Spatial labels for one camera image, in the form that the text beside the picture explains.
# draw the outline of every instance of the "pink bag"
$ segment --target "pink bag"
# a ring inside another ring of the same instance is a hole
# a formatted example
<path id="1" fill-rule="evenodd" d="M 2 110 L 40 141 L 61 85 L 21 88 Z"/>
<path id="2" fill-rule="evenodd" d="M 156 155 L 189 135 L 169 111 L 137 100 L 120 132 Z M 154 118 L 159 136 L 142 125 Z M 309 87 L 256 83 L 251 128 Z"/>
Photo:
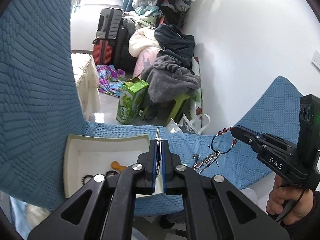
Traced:
<path id="1" fill-rule="evenodd" d="M 162 49 L 159 49 L 157 47 L 149 47 L 145 48 L 143 51 L 140 52 L 136 66 L 133 71 L 133 77 L 139 77 L 142 70 L 145 67 L 149 67 L 153 64 L 153 62 L 156 60 L 157 55 L 159 51 Z"/>

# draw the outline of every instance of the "person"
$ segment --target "person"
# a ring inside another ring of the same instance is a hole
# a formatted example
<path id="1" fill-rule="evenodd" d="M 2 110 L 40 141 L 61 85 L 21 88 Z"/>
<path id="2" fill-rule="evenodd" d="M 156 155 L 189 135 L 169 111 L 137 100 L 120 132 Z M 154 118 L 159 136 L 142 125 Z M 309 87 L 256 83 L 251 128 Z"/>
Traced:
<path id="1" fill-rule="evenodd" d="M 299 188 L 281 187 L 282 182 L 282 178 L 276 175 L 267 202 L 268 214 L 280 214 L 285 200 L 298 200 L 302 193 L 302 189 Z M 320 192 L 306 190 L 281 225 L 287 230 L 291 240 L 320 239 Z"/>

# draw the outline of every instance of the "tile floor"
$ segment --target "tile floor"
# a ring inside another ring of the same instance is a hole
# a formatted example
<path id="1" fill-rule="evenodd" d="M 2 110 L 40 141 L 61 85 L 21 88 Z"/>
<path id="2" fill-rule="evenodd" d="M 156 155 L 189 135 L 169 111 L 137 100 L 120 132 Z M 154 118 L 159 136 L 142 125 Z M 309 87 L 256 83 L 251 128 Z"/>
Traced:
<path id="1" fill-rule="evenodd" d="M 100 94 L 101 108 L 98 113 L 90 117 L 90 121 L 101 123 L 120 124 L 116 120 L 119 98 L 107 94 Z M 161 125 L 164 119 L 157 116 L 150 121 L 141 121 L 136 118 L 131 124 L 133 125 Z M 176 224 L 172 229 L 166 230 L 159 226 L 160 217 L 136 217 L 133 226 L 139 230 L 148 240 L 186 240 L 186 238 L 175 235 L 175 229 L 186 230 L 185 224 Z"/>

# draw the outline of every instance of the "gray suitcase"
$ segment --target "gray suitcase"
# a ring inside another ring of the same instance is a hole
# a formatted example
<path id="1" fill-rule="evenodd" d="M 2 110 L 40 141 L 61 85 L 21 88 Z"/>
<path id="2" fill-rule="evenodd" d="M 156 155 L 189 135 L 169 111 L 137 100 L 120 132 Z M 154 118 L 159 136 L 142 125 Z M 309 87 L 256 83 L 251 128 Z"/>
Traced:
<path id="1" fill-rule="evenodd" d="M 99 40 L 115 40 L 124 10 L 118 8 L 103 8 L 100 13 L 96 38 Z"/>

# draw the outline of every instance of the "black sleeve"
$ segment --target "black sleeve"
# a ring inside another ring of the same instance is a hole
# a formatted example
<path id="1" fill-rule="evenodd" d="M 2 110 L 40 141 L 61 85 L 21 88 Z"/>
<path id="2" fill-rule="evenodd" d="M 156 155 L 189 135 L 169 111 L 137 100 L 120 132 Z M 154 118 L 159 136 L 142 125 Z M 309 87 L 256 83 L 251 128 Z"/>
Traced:
<path id="1" fill-rule="evenodd" d="M 281 225 L 288 231 L 291 240 L 319 240 L 320 234 L 320 192 L 313 192 L 313 207 L 308 215 L 296 223 L 286 226 Z"/>

